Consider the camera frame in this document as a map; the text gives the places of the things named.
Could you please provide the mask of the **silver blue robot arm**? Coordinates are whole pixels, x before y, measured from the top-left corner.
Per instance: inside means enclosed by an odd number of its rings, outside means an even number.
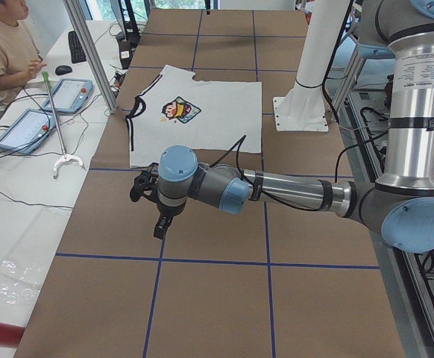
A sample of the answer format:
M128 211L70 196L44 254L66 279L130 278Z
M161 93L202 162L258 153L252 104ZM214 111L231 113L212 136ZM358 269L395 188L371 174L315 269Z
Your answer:
M130 190L132 201L157 205L155 237L165 238L190 198L232 214L246 201L273 201L332 211L405 252L434 250L434 1L365 1L361 26L361 43L387 45L396 59L383 174L374 183L298 180L201 163L192 149L174 145Z

